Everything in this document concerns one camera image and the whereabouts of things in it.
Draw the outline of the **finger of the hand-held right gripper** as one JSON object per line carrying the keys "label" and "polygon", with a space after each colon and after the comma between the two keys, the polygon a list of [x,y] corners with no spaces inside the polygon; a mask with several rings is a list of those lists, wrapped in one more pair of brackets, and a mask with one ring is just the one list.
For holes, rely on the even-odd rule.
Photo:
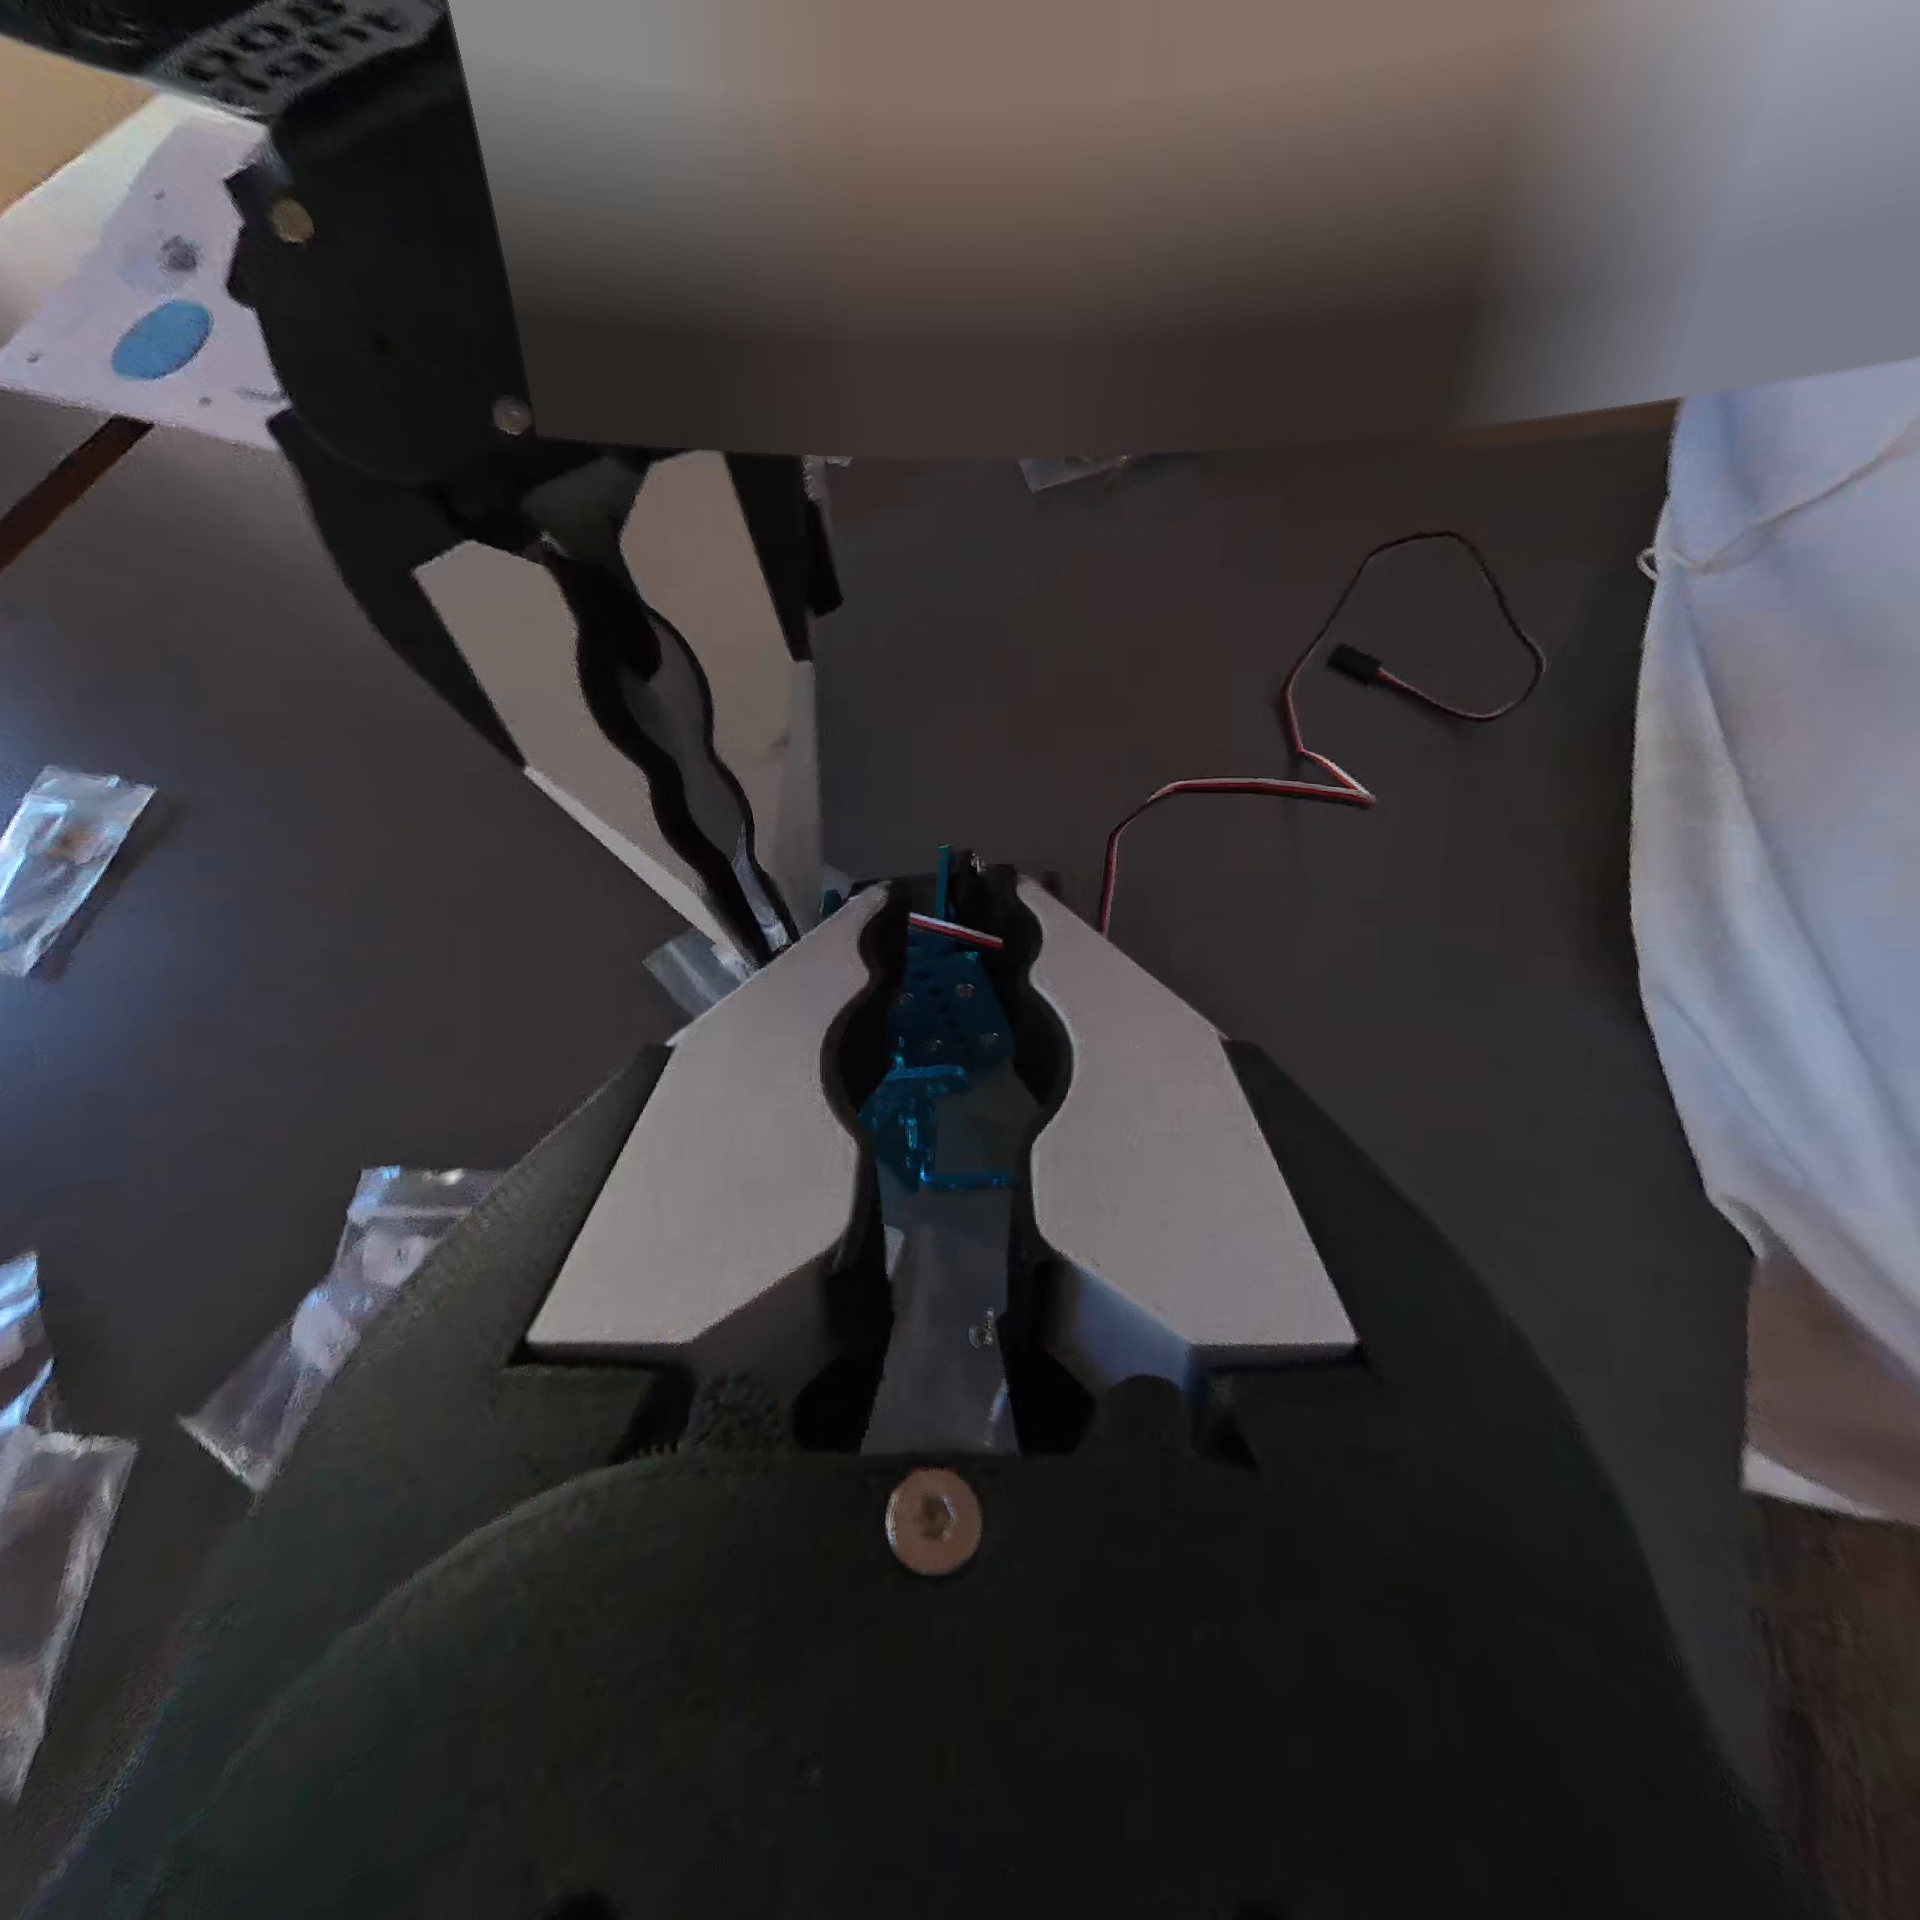
{"label": "finger of the hand-held right gripper", "polygon": [[[650,783],[589,715],[579,634],[550,571],[462,543],[418,569],[418,583],[492,700],[538,791],[642,881],[731,964],[740,932],[687,860],[672,850]],[[642,686],[668,739],[691,758],[695,820],[730,858],[748,926],[767,948],[781,918],[778,830],[794,745],[794,658],[765,589],[677,583],[654,620],[663,674]]]}
{"label": "finger of the hand-held right gripper", "polygon": [[798,926],[824,886],[814,666],[786,649],[775,596],[717,452],[639,482],[621,553],[650,610],[687,643],[710,690],[714,748],[751,810],[755,852]]}

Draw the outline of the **person's white top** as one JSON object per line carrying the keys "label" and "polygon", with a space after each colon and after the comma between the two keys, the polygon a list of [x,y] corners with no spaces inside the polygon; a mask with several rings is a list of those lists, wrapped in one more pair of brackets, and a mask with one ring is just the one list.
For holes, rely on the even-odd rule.
{"label": "person's white top", "polygon": [[1630,781],[1638,989],[1750,1255],[1744,1489],[1917,1521],[1917,366],[1683,404]]}

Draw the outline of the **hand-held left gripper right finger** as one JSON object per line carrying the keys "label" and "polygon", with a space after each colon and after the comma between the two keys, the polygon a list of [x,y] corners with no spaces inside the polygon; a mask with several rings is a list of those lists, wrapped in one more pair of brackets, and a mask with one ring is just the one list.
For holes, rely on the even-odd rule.
{"label": "hand-held left gripper right finger", "polygon": [[1223,1034],[1014,878],[1014,1442],[1075,1450],[1136,1379],[1352,1359],[1359,1337]]}

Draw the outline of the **servo with blue bracket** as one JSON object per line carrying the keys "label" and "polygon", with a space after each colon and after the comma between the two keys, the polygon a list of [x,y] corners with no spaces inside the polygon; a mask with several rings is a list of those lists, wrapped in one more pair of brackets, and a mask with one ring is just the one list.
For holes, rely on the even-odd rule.
{"label": "servo with blue bracket", "polygon": [[1000,989],[1005,937],[986,862],[942,843],[907,884],[885,1069],[856,1108],[878,1170],[911,1196],[1010,1196],[1019,1118],[994,1111],[1018,1059]]}

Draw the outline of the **small clear bag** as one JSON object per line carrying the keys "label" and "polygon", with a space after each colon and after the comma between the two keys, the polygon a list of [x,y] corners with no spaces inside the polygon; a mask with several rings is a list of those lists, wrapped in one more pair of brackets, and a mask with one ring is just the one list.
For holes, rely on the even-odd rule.
{"label": "small clear bag", "polygon": [[30,977],[90,902],[156,789],[48,763],[2,831],[2,977]]}

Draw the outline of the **instruction booklet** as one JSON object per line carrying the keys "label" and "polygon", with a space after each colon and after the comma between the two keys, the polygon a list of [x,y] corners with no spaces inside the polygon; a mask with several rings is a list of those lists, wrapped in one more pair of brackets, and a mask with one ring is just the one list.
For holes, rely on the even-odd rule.
{"label": "instruction booklet", "polygon": [[285,397],[253,310],[229,295],[227,183],[262,129],[158,98],[2,221],[2,380],[13,394],[275,451]]}

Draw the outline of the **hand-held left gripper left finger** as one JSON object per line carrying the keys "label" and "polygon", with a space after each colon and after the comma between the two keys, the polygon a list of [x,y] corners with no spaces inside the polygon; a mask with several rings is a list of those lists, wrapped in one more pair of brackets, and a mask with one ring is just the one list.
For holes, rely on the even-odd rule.
{"label": "hand-held left gripper left finger", "polygon": [[856,1103],[888,1062],[902,937],[902,901],[874,884],[679,1030],[533,1356],[750,1379],[804,1450],[859,1450],[894,1292]]}

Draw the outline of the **dark grey desk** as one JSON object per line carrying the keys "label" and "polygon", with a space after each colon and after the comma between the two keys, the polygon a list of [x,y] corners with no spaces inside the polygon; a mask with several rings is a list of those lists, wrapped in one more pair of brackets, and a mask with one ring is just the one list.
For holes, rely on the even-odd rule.
{"label": "dark grey desk", "polygon": [[[1370,812],[1178,801],[1127,831],[1118,945],[1259,1045],[1445,1229],[1552,1366],[1720,1739],[1768,1788],[1744,1601],[1742,1241],[1642,1018],[1630,733],[1661,433],[832,479],[822,839],[1056,873],[1172,777],[1279,762],[1272,693],[1352,565],[1453,527],[1548,652],[1448,726],[1323,670],[1307,739]],[[154,783],[55,966],[4,981],[4,1257],[62,1410],[136,1441],[26,1793],[20,1916],[167,1686],[246,1511],[178,1418],[319,1281],[364,1165],[504,1167],[675,1013],[679,916],[378,637],[292,474],[143,439],[4,571],[4,812],[46,763]]]}

